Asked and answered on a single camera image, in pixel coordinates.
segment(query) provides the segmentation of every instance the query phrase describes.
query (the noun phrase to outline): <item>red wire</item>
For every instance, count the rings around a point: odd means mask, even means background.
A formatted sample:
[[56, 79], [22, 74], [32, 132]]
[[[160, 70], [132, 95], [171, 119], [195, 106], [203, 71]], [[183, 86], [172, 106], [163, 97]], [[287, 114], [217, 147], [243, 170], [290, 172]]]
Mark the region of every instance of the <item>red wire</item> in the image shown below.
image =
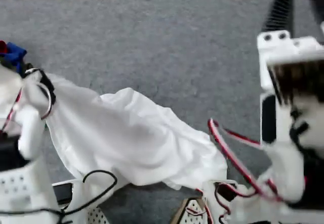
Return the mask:
[[5, 128], [7, 127], [8, 123], [9, 123], [11, 117], [12, 117], [12, 114], [14, 113], [14, 106], [20, 100], [20, 98], [21, 98], [21, 89], [19, 90], [19, 93], [18, 93], [18, 95], [17, 95], [17, 97], [15, 99], [15, 103], [13, 104], [9, 114], [7, 115], [6, 121], [5, 121], [4, 125], [2, 126], [2, 129], [0, 130], [0, 133], [3, 133]]
[[[220, 127], [220, 124], [216, 120], [213, 120], [213, 121], [214, 121], [214, 124], [215, 124], [216, 127]], [[237, 132], [234, 132], [234, 131], [232, 131], [232, 130], [230, 130], [228, 128], [223, 128], [223, 130], [227, 134], [229, 134], [231, 137], [234, 137], [235, 139], [241, 140], [241, 141], [243, 141], [243, 142], [245, 142], [245, 143], [247, 143], [247, 144], [249, 144], [251, 146], [256, 146], [257, 147], [257, 146], [261, 145], [259, 141], [252, 140], [252, 139], [250, 139], [250, 138], [248, 138], [246, 136], [243, 136], [243, 135], [241, 135], [241, 134], [239, 134]]]
[[230, 150], [230, 148], [227, 146], [226, 142], [223, 140], [221, 135], [218, 133], [217, 126], [215, 125], [213, 119], [208, 120], [208, 127], [211, 132], [211, 135], [214, 137], [215, 141], [221, 146], [225, 155], [230, 159], [230, 161], [233, 163], [234, 167], [245, 177], [247, 182], [256, 190], [256, 193], [267, 198], [268, 200], [281, 201], [281, 198], [277, 194], [273, 198], [273, 197], [267, 196], [262, 191], [262, 189], [257, 184], [257, 180], [253, 177], [253, 175], [250, 173], [250, 171], [244, 166], [244, 164], [236, 157], [236, 155]]
[[[200, 190], [200, 189], [196, 189], [197, 191], [199, 191], [202, 195], [204, 195], [204, 192], [202, 191], [202, 190]], [[214, 224], [214, 220], [213, 220], [213, 218], [212, 218], [212, 214], [211, 214], [211, 212], [209, 211], [209, 208], [208, 208], [208, 206], [207, 206], [207, 203], [205, 203], [205, 209], [206, 209], [206, 213], [207, 213], [207, 218], [208, 218], [208, 220], [209, 220], [209, 223], [210, 224]]]
[[219, 188], [221, 186], [226, 186], [228, 189], [230, 189], [231, 191], [235, 192], [238, 196], [240, 196], [242, 198], [250, 198], [252, 196], [255, 196], [257, 193], [256, 192], [253, 192], [251, 194], [243, 194], [243, 193], [239, 192], [234, 186], [232, 186], [232, 185], [230, 185], [228, 183], [220, 183], [219, 186], [217, 187], [217, 189], [215, 190], [215, 198], [216, 198], [217, 203], [221, 207], [223, 207], [225, 209], [225, 213], [222, 214], [222, 215], [220, 215], [218, 217], [218, 222], [220, 224], [224, 224], [224, 222], [223, 222], [222, 219], [225, 217], [225, 215], [231, 215], [231, 210], [230, 210], [230, 208], [227, 205], [225, 205], [223, 202], [221, 202], [221, 200], [218, 197], [218, 190], [219, 190]]

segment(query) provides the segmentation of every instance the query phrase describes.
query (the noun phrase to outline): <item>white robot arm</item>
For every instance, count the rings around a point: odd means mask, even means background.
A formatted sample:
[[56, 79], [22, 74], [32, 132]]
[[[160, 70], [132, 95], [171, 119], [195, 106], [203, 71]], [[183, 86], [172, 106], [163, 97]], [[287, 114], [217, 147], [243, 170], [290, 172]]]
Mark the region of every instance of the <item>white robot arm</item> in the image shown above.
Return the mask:
[[[44, 119], [55, 102], [53, 91], [41, 70], [31, 69], [22, 79], [0, 65], [0, 223], [108, 224], [93, 207], [116, 185], [112, 173], [94, 170], [83, 180], [50, 182], [41, 143]], [[114, 184], [90, 199], [85, 180], [99, 172], [112, 176]]]
[[[261, 95], [260, 143], [223, 129], [265, 151], [271, 167], [256, 179], [222, 139], [222, 127], [209, 121], [212, 137], [252, 186], [247, 190], [233, 182], [236, 188], [206, 183], [204, 195], [208, 205], [214, 206], [215, 222], [323, 223], [324, 47], [310, 36], [292, 38], [292, 2], [274, 1], [257, 39], [260, 80], [265, 90]], [[324, 31], [324, 0], [312, 3]], [[224, 198], [224, 189], [233, 192], [234, 197]]]

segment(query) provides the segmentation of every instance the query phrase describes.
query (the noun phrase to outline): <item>red object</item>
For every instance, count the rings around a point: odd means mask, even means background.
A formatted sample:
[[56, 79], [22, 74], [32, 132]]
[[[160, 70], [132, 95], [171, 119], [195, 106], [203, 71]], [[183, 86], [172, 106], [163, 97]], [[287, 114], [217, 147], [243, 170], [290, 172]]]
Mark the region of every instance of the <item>red object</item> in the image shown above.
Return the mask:
[[0, 40], [0, 53], [8, 53], [7, 44], [3, 40]]

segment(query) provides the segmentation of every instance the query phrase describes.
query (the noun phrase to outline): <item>white fabric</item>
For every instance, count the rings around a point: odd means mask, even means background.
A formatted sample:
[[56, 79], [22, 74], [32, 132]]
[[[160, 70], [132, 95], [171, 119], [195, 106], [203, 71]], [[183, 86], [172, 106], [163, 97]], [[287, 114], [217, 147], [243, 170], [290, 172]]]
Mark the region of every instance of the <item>white fabric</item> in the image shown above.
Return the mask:
[[[157, 182], [175, 189], [201, 188], [205, 181], [226, 179], [226, 161], [209, 136], [182, 122], [170, 108], [131, 88], [100, 96], [62, 77], [48, 77], [57, 102], [46, 124], [61, 160], [76, 178], [95, 169], [110, 170], [118, 177], [114, 190], [127, 183]], [[96, 176], [102, 187], [112, 182], [108, 179]]]

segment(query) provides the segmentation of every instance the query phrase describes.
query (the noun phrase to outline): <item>black strap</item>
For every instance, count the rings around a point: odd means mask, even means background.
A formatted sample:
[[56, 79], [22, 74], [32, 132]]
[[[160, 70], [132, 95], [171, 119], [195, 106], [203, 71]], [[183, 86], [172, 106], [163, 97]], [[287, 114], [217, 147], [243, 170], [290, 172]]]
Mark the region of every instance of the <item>black strap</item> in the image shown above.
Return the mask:
[[[28, 71], [25, 73], [25, 75], [23, 76], [23, 78], [26, 78], [27, 76], [29, 76], [30, 74], [33, 74], [33, 73], [36, 73], [36, 72], [39, 72], [41, 74], [41, 79], [40, 79], [40, 83], [44, 84], [50, 91], [50, 94], [51, 94], [51, 98], [52, 98], [52, 105], [55, 104], [56, 102], [56, 95], [54, 93], [54, 86], [51, 82], [51, 80], [46, 76], [45, 72], [42, 70], [42, 69], [34, 69], [32, 71]], [[46, 97], [48, 97], [47, 93], [44, 91], [44, 89], [40, 88], [42, 90], [42, 92], [44, 93], [44, 95]]]

